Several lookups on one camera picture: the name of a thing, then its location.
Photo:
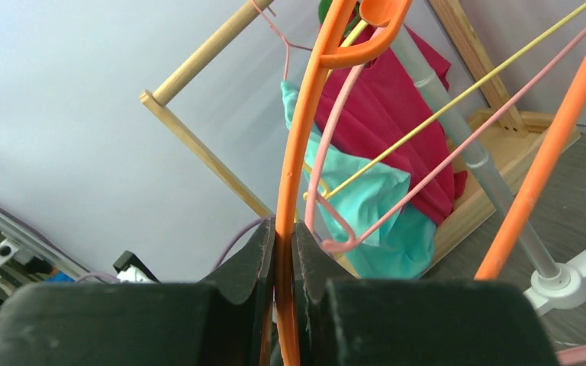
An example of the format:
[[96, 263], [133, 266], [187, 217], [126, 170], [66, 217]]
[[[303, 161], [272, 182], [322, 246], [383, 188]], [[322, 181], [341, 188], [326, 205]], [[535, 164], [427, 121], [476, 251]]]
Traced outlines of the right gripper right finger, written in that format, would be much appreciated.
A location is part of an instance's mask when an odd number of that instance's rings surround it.
[[291, 237], [303, 365], [556, 365], [512, 285], [358, 279], [299, 223]]

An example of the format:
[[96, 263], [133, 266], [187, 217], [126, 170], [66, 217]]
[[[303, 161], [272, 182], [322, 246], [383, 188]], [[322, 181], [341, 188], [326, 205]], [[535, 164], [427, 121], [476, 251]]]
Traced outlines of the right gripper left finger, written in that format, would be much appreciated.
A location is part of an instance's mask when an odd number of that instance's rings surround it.
[[0, 365], [268, 365], [275, 225], [196, 283], [32, 284], [0, 309]]

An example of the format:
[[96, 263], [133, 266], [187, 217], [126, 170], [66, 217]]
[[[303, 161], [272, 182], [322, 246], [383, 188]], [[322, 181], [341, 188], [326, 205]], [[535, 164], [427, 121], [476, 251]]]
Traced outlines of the yellow hanger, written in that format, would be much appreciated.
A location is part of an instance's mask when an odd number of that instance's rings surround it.
[[[415, 127], [406, 136], [402, 137], [394, 145], [392, 145], [391, 147], [386, 149], [384, 152], [382, 152], [380, 156], [376, 157], [370, 163], [365, 165], [364, 168], [360, 169], [359, 171], [354, 173], [354, 175], [347, 178], [346, 181], [344, 181], [343, 183], [338, 185], [334, 190], [331, 191], [330, 189], [325, 188], [324, 194], [320, 195], [317, 193], [317, 185], [322, 182], [320, 174], [321, 174], [321, 171], [322, 171], [322, 168], [324, 165], [324, 154], [327, 151], [328, 146], [330, 144], [330, 142], [329, 142], [330, 136], [333, 134], [333, 128], [335, 127], [337, 118], [340, 116], [340, 113], [343, 110], [343, 106], [346, 102], [346, 99], [349, 97], [349, 94], [353, 89], [353, 84], [357, 80], [359, 72], [362, 71], [362, 66], [353, 67], [350, 74], [347, 76], [346, 81], [343, 84], [343, 87], [340, 89], [340, 92], [336, 97], [336, 101], [334, 103], [334, 106], [332, 107], [331, 114], [330, 114], [330, 120], [327, 122], [326, 130], [325, 130], [327, 135], [321, 138], [321, 141], [319, 144], [319, 150], [317, 152], [317, 158], [319, 159], [319, 161], [314, 164], [313, 168], [306, 170], [306, 172], [310, 174], [310, 180], [309, 180], [309, 185], [308, 185], [308, 189], [307, 189], [307, 193], [305, 194], [305, 197], [310, 202], [314, 202], [314, 201], [321, 199], [321, 198], [324, 200], [330, 199], [332, 196], [334, 196], [339, 191], [344, 189], [347, 185], [350, 185], [359, 176], [361, 176], [362, 174], [367, 172], [372, 166], [374, 166], [377, 163], [379, 163], [380, 161], [382, 161], [383, 158], [390, 155], [397, 148], [401, 147], [404, 143], [409, 141], [412, 137], [416, 136], [419, 132], [421, 132], [425, 128], [427, 128], [430, 124], [432, 124], [432, 122], [440, 119], [442, 117], [442, 115], [444, 115], [447, 111], [449, 111], [456, 104], [458, 104], [463, 98], [466, 98], [473, 91], [479, 89], [484, 84], [491, 81], [491, 79], [495, 78], [501, 71], [506, 69], [506, 67], [508, 67], [511, 63], [513, 63], [518, 58], [520, 58], [524, 53], [526, 53], [529, 50], [531, 50], [532, 48], [534, 48], [535, 45], [537, 45], [538, 43], [540, 43], [541, 41], [546, 39], [548, 36], [550, 36], [555, 31], [557, 31], [560, 27], [567, 24], [571, 19], [578, 16], [581, 12], [583, 12], [585, 10], [586, 10], [586, 2], [583, 3], [583, 5], [579, 6], [577, 9], [575, 9], [574, 11], [572, 11], [570, 14], [565, 16], [562, 20], [555, 23], [548, 30], [544, 31], [537, 38], [535, 38], [534, 40], [529, 42], [526, 46], [524, 46], [522, 49], [518, 50], [514, 55], [510, 56], [508, 59], [503, 61], [497, 67], [486, 72], [475, 84], [471, 85], [468, 89], [463, 91], [460, 95], [458, 95], [454, 99], [448, 101], [448, 103], [442, 105], [441, 108], [439, 110], [435, 111], [431, 117], [427, 118], [424, 122], [422, 122], [417, 127]], [[490, 119], [488, 119], [486, 122], [484, 122], [482, 124], [482, 126], [479, 127], [479, 129], [476, 130], [471, 136], [467, 137], [467, 139], [464, 140], [464, 142], [462, 142], [459, 145], [459, 147], [457, 147], [454, 150], [454, 152], [451, 153], [451, 155], [449, 155], [446, 159], [444, 159], [442, 161], [442, 163], [440, 163], [440, 165], [438, 165], [429, 175], [427, 175], [424, 180], [419, 182], [414, 190], [409, 191], [407, 196], [401, 200], [401, 203], [402, 204], [407, 203], [411, 198], [413, 198], [417, 194], [418, 191], [423, 189], [424, 186], [427, 185], [432, 179], [434, 179], [435, 176], [439, 172], [441, 172], [441, 170], [443, 170], [443, 168], [446, 165], [448, 165], [452, 160], [454, 160], [454, 158], [458, 154], [460, 154], [468, 145], [472, 144], [475, 141], [475, 139], [478, 137], [478, 135], [483, 132], [483, 130], [485, 130], [487, 127], [492, 125], [507, 110], [511, 109], [512, 106], [515, 104], [515, 102], [517, 100], [519, 100], [524, 93], [528, 92], [547, 72], [549, 72], [549, 70], [563, 56], [565, 56], [567, 54], [567, 52], [571, 48], [573, 48], [575, 46], [575, 44], [577, 44], [585, 36], [586, 36], [586, 29], [584, 29], [581, 33], [578, 34], [578, 36], [576, 38], [574, 38], [572, 41], [570, 41], [570, 43], [565, 47], [565, 49], [562, 50], [558, 56], [554, 57], [554, 59], [552, 59], [551, 62], [549, 64], [547, 64], [547, 66], [545, 66], [537, 75], [535, 75], [521, 90], [519, 90], [510, 99], [506, 100], [504, 102], [504, 104], [496, 110], [495, 114], [493, 114], [490, 117]]]

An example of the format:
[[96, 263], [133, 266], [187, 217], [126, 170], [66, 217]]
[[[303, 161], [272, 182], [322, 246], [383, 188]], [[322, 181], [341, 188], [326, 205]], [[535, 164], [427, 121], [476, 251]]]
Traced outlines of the orange plastic hanger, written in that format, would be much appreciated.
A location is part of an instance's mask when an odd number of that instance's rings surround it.
[[[404, 23], [409, 1], [363, 1], [362, 19], [381, 28], [371, 40], [350, 47], [340, 47], [343, 31], [353, 12], [353, 1], [334, 1], [317, 36], [311, 57], [301, 83], [292, 126], [288, 135], [275, 215], [275, 303], [278, 318], [281, 355], [286, 365], [301, 363], [298, 311], [292, 282], [292, 234], [297, 189], [307, 139], [317, 110], [326, 77], [331, 69], [360, 66], [380, 56], [390, 45]], [[581, 63], [565, 99], [555, 116], [549, 134], [537, 153], [532, 168], [526, 175], [523, 191], [509, 209], [490, 249], [475, 277], [478, 280], [495, 279], [503, 268], [525, 227], [556, 161], [572, 132], [572, 128], [586, 103], [586, 57]]]

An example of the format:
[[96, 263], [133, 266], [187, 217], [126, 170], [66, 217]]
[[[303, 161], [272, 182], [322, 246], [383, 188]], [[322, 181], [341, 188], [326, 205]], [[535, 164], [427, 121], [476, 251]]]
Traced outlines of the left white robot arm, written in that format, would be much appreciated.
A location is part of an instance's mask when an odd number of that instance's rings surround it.
[[125, 250], [113, 263], [116, 278], [121, 282], [159, 283], [158, 278], [131, 251]]

